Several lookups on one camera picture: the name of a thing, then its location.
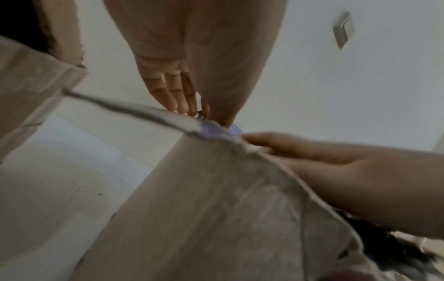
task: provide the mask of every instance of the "cardboard box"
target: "cardboard box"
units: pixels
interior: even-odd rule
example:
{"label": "cardboard box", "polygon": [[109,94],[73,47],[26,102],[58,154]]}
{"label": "cardboard box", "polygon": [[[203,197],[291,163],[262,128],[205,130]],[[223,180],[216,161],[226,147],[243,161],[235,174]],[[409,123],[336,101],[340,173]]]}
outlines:
{"label": "cardboard box", "polygon": [[1,12],[0,162],[86,75],[74,0],[7,1]]}
{"label": "cardboard box", "polygon": [[229,131],[148,106],[67,95],[185,133],[113,215],[71,280],[382,278],[330,206]]}

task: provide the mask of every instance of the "hand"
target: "hand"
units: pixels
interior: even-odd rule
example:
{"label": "hand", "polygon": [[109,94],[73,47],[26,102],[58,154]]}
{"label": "hand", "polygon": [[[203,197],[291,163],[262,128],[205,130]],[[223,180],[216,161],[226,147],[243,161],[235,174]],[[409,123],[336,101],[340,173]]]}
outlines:
{"label": "hand", "polygon": [[277,133],[243,138],[332,206],[392,230],[444,238],[444,156]]}
{"label": "hand", "polygon": [[151,95],[229,126],[269,56],[287,0],[104,0]]}

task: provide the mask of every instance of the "cardboard piece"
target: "cardboard piece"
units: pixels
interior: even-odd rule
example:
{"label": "cardboard piece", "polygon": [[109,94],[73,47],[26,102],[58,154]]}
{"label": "cardboard piece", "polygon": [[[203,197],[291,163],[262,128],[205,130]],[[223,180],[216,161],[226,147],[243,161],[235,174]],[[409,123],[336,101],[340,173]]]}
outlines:
{"label": "cardboard piece", "polygon": [[113,215],[71,280],[316,281],[338,272],[382,278],[330,206],[225,129],[66,94],[185,133]]}
{"label": "cardboard piece", "polygon": [[74,0],[18,0],[2,11],[15,22],[0,29],[0,162],[86,75]]}

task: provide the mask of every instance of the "switch plate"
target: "switch plate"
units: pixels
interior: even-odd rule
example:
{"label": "switch plate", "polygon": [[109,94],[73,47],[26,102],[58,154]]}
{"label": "switch plate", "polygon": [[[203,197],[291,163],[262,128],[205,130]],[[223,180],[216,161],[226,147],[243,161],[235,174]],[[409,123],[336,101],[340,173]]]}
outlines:
{"label": "switch plate", "polygon": [[336,37],[336,42],[338,42],[339,48],[342,49],[355,33],[352,16],[349,12],[346,12],[341,17],[341,20],[338,22],[338,24],[334,26],[333,32],[334,36]]}

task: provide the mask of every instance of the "cardboard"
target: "cardboard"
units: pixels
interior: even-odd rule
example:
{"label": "cardboard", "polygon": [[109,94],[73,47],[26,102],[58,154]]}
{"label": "cardboard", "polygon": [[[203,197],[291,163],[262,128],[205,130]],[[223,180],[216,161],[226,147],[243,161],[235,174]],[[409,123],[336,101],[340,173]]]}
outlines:
{"label": "cardboard", "polygon": [[72,281],[382,278],[330,206],[229,131],[148,106],[65,94],[185,133],[113,215]]}
{"label": "cardboard", "polygon": [[22,144],[85,75],[74,0],[18,0],[2,7],[0,162]]}

